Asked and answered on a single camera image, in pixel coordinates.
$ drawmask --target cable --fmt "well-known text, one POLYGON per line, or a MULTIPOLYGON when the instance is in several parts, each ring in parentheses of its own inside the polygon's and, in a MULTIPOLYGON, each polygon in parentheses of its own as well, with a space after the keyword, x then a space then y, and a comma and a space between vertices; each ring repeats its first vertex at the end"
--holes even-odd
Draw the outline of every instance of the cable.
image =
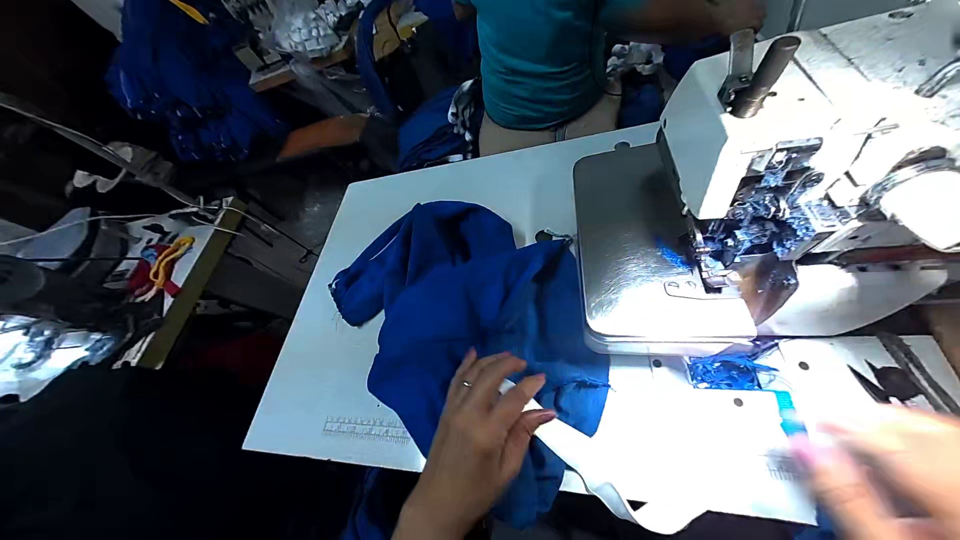
POLYGON ((89 222, 89 221, 97 221, 97 220, 100 220, 100 219, 134 219, 134 218, 141 218, 141 217, 156 217, 156 216, 158 216, 158 215, 162 215, 162 214, 156 214, 156 213, 135 213, 135 214, 131 214, 131 215, 95 215, 95 216, 93 216, 93 217, 88 217, 88 218, 82 219, 82 220, 80 220, 80 221, 74 221, 74 222, 72 222, 72 223, 64 223, 63 225, 57 225, 57 226, 54 227, 53 229, 47 229, 46 231, 41 231, 40 233, 34 233, 34 234, 28 234, 28 235, 26 235, 26 236, 20 236, 19 238, 14 238, 13 240, 4 240, 3 242, 0 242, 0 246, 9 246, 9 245, 15 244, 15 243, 17 243, 17 242, 22 242, 22 241, 24 241, 24 240, 33 240, 34 238, 39 238, 39 237, 41 237, 41 236, 43 236, 43 235, 45 235, 45 234, 53 233, 53 232, 55 232, 55 231, 62 231, 63 229, 67 229, 67 228, 69 228, 69 227, 73 227, 74 225, 80 225, 81 223, 87 223, 87 222, 89 222))
MULTIPOLYGON (((602 83, 602 80, 597 77, 596 68, 593 66, 593 37, 597 29, 597 19, 600 17, 599 7, 600 3, 597 0, 593 0, 593 18, 590 19, 590 41, 587 45, 587 66, 590 68, 590 79, 595 85, 600 87, 603 93, 612 97, 621 97, 623 96, 622 88, 618 94, 607 90, 607 85, 602 83)), ((600 52, 603 53, 603 46, 601 46, 600 52)))
POLYGON ((294 237, 291 236, 290 234, 287 234, 287 233, 285 233, 284 231, 281 231, 280 229, 278 229, 278 228, 270 225, 269 223, 263 221, 262 219, 260 219, 260 218, 258 218, 258 217, 252 216, 252 215, 244 212, 243 210, 235 209, 235 208, 233 208, 233 207, 224 207, 224 210, 233 210, 233 211, 239 213, 240 215, 243 215, 243 216, 246 216, 246 217, 252 219, 253 221, 255 221, 255 222, 257 222, 258 224, 260 224, 261 226, 266 227, 268 230, 273 231, 274 233, 277 233, 277 234, 280 234, 280 235, 284 236, 286 239, 290 240, 291 242, 297 244, 300 248, 302 248, 303 251, 306 252, 306 255, 312 255, 312 256, 314 256, 314 257, 316 257, 316 258, 319 258, 319 257, 320 257, 320 254, 317 253, 317 252, 315 252, 315 251, 313 251, 312 248, 309 248, 309 247, 305 246, 303 243, 301 243, 299 240, 297 240, 296 238, 294 238, 294 237))

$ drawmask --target ruler marking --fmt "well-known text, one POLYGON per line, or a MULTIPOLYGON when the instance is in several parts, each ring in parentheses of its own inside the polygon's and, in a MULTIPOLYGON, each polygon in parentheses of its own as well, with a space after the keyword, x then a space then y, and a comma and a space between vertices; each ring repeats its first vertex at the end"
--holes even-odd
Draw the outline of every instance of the ruler marking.
POLYGON ((408 444, 411 440, 410 433, 398 420, 341 415, 327 415, 324 435, 393 444, 408 444))

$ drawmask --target woman's hand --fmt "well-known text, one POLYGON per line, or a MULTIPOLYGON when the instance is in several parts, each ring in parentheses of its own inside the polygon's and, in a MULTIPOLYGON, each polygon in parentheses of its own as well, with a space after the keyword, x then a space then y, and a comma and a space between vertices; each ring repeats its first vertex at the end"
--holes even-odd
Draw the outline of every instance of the woman's hand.
POLYGON ((543 387, 543 375, 527 377, 500 397, 500 383, 524 367, 510 353, 477 359, 474 350, 467 352, 395 540, 463 538, 519 473, 534 430, 557 417, 548 409, 523 412, 543 387))
POLYGON ((930 514, 898 519, 871 485, 861 461, 839 448, 800 439, 797 457, 830 516, 849 540, 960 538, 960 420, 901 406, 877 407, 857 425, 828 425, 844 449, 867 456, 892 488, 930 514))

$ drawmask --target person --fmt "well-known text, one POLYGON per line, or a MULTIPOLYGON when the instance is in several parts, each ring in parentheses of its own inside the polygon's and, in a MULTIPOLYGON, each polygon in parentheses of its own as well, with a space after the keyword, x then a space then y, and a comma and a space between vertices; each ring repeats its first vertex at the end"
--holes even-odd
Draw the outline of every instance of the person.
MULTIPOLYGON (((523 411, 543 387, 543 375, 527 377, 499 397, 503 379, 524 367, 509 353, 480 359, 474 351, 467 353, 447 391, 423 473, 400 511, 394 540, 463 538, 519 472, 534 431, 556 418, 552 410, 523 411)), ((960 538, 960 420, 878 405, 871 422, 825 429, 842 444, 819 448, 795 438, 793 447, 841 537, 960 538), (862 461, 843 449, 871 457, 930 518, 894 517, 859 465, 862 461)))
POLYGON ((620 91, 605 75, 605 29, 687 42, 759 28, 765 15, 758 0, 453 0, 453 9, 477 21, 481 156, 616 128, 620 91))

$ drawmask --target sewing machine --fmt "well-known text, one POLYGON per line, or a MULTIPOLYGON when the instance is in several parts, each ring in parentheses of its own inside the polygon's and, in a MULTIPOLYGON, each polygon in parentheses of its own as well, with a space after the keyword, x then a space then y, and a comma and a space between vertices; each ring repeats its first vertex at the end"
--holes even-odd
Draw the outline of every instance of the sewing machine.
POLYGON ((756 44, 738 33, 679 82, 656 143, 579 160, 589 346, 707 356, 836 335, 947 283, 957 11, 929 3, 756 44), (928 77, 928 63, 943 68, 928 77))

